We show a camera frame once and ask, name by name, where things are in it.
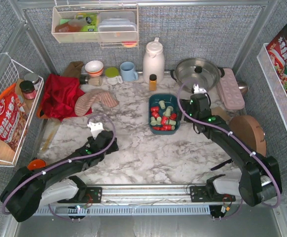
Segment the green coffee capsule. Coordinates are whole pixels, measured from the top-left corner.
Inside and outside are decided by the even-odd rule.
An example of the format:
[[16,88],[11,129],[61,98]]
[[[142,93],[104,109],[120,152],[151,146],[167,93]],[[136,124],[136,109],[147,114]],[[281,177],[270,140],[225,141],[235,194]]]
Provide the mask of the green coffee capsule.
[[160,106],[160,108],[161,108],[162,110],[166,109],[165,101],[164,101],[164,100],[160,100],[160,101],[158,102],[158,104],[159,104],[159,106]]
[[154,117],[152,117],[152,118],[150,119],[150,125],[151,125],[151,126],[156,126],[156,125],[157,125],[157,120],[156,120]]
[[177,122],[176,122],[175,120],[171,120],[171,119],[170,119],[169,122],[168,122],[169,125],[176,125],[176,123],[177,123]]
[[165,112],[163,113],[163,116],[170,117],[173,110],[174,110],[174,108],[172,106],[168,106],[166,108]]

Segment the teal plastic storage basket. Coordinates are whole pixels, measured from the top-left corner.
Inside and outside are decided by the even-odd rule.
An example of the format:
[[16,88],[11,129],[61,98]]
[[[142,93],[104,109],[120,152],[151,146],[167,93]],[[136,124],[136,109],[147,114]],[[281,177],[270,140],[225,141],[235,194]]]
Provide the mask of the teal plastic storage basket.
[[[174,108],[174,110],[172,111],[172,113],[175,113],[177,114],[177,118],[176,118],[176,125],[173,125],[173,130],[171,131],[163,131],[163,130],[154,130],[150,125],[150,119],[153,117],[151,115],[151,111],[150,111],[150,108],[151,107],[154,107],[154,106],[159,106],[158,102],[160,100],[164,100],[165,101],[165,106],[166,108],[168,106],[172,106]],[[166,109],[162,110],[161,108],[159,109],[159,117],[156,118],[157,120],[157,125],[156,126],[160,126],[162,127],[163,125],[161,124],[161,119],[163,117],[163,113],[165,112]],[[153,134],[156,134],[156,135],[173,135],[176,133],[176,131],[179,129],[180,127],[180,121],[179,121],[179,107],[178,107],[178,102],[177,102],[177,98],[176,96],[172,95],[172,94],[167,94],[167,93],[159,93],[159,94],[154,94],[152,96],[150,96],[149,98],[149,101],[148,101],[148,125],[149,125],[149,128],[151,130],[151,132]]]

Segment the striped pink brown towel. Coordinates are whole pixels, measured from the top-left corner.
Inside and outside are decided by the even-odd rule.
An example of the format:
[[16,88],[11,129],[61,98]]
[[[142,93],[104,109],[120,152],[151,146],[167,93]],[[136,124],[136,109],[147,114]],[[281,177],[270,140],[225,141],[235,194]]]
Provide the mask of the striped pink brown towel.
[[92,89],[77,99],[74,112],[78,117],[82,117],[88,113],[95,103],[100,103],[108,108],[114,108],[119,105],[119,101],[109,91]]

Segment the red coffee capsule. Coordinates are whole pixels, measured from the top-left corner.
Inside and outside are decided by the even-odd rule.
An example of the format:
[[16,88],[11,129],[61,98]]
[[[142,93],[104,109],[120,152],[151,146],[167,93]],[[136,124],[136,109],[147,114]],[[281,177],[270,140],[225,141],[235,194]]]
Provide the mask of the red coffee capsule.
[[173,128],[173,126],[169,125],[169,124],[163,125],[161,128],[161,130],[163,130],[163,131],[171,131],[173,129],[175,129],[175,128]]
[[154,130],[162,130],[162,127],[160,127],[160,126],[153,126],[152,127]]
[[158,117],[159,117],[159,113],[156,112],[156,111],[152,112],[151,115],[152,115],[153,117],[155,117],[155,118],[158,118]]
[[161,124],[162,124],[162,125],[166,125],[166,124],[168,124],[168,120],[169,120],[169,118],[168,118],[168,117],[163,116],[163,117],[162,117],[162,119],[161,119]]
[[160,109],[160,107],[159,106],[154,106],[154,107],[151,107],[150,108],[150,111],[153,113],[153,112],[159,112],[159,109]]
[[172,113],[171,116],[170,116],[170,119],[171,120],[176,120],[176,118],[177,118],[177,114]]

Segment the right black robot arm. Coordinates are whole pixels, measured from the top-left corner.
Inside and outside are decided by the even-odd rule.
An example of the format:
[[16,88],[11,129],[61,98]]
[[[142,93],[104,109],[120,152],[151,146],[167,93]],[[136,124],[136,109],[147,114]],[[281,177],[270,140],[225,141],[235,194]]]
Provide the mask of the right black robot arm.
[[191,102],[183,107],[178,98],[182,114],[196,125],[198,132],[218,144],[241,171],[238,191],[246,204],[253,207],[263,204],[276,208],[282,200],[282,183],[278,161],[265,157],[250,149],[241,141],[220,116],[212,115],[205,94],[194,94]]

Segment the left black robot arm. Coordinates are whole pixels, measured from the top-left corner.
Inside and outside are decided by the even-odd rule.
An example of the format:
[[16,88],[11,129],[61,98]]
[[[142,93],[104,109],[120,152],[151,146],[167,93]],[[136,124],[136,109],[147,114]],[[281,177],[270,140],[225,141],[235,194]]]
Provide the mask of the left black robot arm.
[[19,168],[0,195],[3,214],[16,221],[29,219],[39,207],[43,192],[63,179],[85,171],[101,162],[106,154],[118,151],[114,131],[103,130],[68,157],[36,170]]

